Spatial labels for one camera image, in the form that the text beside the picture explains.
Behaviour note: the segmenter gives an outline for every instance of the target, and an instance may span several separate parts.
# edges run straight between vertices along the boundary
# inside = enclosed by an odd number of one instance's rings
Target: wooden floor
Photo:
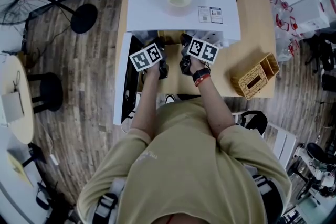
[[[64,1],[74,9],[83,3],[93,3],[98,8],[93,29],[76,35],[68,28],[47,45],[45,54],[29,70],[31,74],[54,72],[62,80],[64,104],[56,113],[44,111],[35,116],[38,120],[34,143],[42,147],[46,156],[52,151],[59,160],[59,166],[55,166],[48,158],[48,164],[41,167],[52,182],[58,182],[58,189],[73,204],[107,151],[124,136],[113,125],[114,58],[121,0]],[[30,21],[28,51],[37,56],[37,48],[43,51],[68,26],[56,7]],[[262,110],[269,122],[295,134],[300,142],[315,142],[321,134],[319,144],[324,146],[330,130],[321,127],[330,120],[329,103],[335,101],[336,95],[321,90],[319,75],[304,64],[308,55],[308,46],[302,46],[298,55],[281,67],[274,98],[225,101],[233,112]],[[31,88],[33,96],[38,96],[38,84],[32,83]],[[54,140],[53,147],[39,122]],[[266,140],[270,145],[274,142],[271,129],[266,132]],[[292,181],[295,196],[302,180],[294,177]]]

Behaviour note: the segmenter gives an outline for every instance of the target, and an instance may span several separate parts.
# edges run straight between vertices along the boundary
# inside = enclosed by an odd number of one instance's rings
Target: fan base
[[[84,4],[76,9],[79,16],[71,18],[71,29],[75,33],[83,34],[89,31],[97,20],[97,8],[92,4]]]

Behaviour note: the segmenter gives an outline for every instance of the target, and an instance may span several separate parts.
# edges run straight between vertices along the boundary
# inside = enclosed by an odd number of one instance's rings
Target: fan stand
[[[87,32],[96,22],[98,11],[97,8],[92,4],[84,4],[76,10],[72,10],[59,1],[48,1],[72,14],[71,29],[78,34]]]

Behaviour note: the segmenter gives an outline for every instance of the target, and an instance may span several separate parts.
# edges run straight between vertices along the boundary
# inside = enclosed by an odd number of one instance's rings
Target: round table
[[[8,128],[19,141],[28,144],[32,141],[34,136],[33,103],[25,68],[16,56],[6,57],[1,81],[1,94],[7,94],[14,91],[13,81],[16,82],[18,72],[20,74],[20,79],[18,80],[16,89],[20,94],[24,116],[10,123]]]
[[[40,96],[30,94],[29,81],[40,80]],[[27,75],[24,66],[16,56],[9,56],[4,63],[1,80],[1,94],[14,92],[20,94],[24,116],[8,124],[16,138],[24,144],[32,141],[34,136],[34,113],[43,110],[57,111],[63,103],[63,90],[59,78],[54,73]],[[43,104],[33,107],[33,103]]]

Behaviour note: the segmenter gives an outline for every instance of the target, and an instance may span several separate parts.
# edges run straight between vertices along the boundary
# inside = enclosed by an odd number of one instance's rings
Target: person
[[[190,70],[204,65],[191,57]],[[148,69],[129,132],[83,188],[82,221],[276,223],[291,182],[259,132],[235,124],[208,74],[196,81],[200,98],[156,111],[159,75]]]
[[[307,150],[302,147],[302,145],[298,146],[295,150],[294,156],[299,156],[302,158],[304,163],[307,165],[313,176],[321,181],[321,186],[331,188],[335,184],[335,174],[334,171],[321,171],[318,168],[318,164],[314,162],[314,160],[309,156]]]

